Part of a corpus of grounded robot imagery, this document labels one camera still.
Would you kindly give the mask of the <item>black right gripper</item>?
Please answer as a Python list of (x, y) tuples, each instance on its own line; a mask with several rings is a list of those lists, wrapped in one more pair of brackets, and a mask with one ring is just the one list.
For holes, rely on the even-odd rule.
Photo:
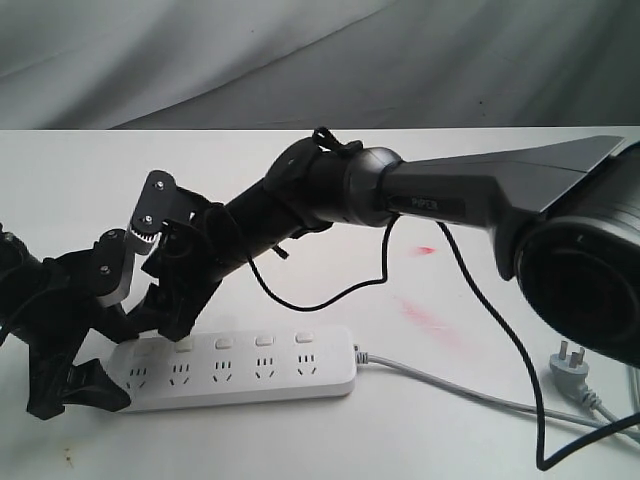
[(217, 204), (178, 187), (170, 217), (163, 222), (158, 245), (142, 264), (153, 282), (143, 299), (126, 314), (131, 330), (158, 333), (177, 342), (188, 336), (196, 318), (221, 282), (213, 278), (212, 242), (205, 213)]

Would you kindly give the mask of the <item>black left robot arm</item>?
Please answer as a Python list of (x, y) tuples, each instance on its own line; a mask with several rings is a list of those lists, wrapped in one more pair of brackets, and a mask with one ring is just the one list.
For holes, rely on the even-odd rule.
[(43, 260), (2, 232), (1, 336), (28, 347), (28, 413), (48, 420), (68, 404), (109, 412), (130, 405), (99, 360), (74, 360), (90, 331), (116, 344), (137, 338), (121, 305), (134, 259), (122, 229), (105, 232), (90, 249)]

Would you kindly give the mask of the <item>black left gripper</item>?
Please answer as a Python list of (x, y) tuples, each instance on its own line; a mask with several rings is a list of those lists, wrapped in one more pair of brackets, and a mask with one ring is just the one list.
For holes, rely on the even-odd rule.
[(68, 404), (117, 412), (129, 394), (98, 359), (74, 360), (91, 329), (120, 344), (139, 338), (121, 303), (105, 307), (87, 288), (87, 250), (43, 260), (43, 283), (14, 314), (14, 335), (28, 345), (29, 396), (26, 410), (53, 418)]

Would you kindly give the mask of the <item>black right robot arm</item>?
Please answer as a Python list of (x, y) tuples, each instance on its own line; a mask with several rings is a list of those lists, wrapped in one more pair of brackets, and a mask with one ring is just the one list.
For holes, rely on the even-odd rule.
[(336, 223), (379, 228), (400, 215), (486, 231), (500, 277), (546, 324), (638, 365), (639, 148), (617, 136), (407, 162), (319, 128), (227, 204), (152, 171), (131, 229), (148, 243), (153, 283), (131, 318), (180, 340), (249, 259)]

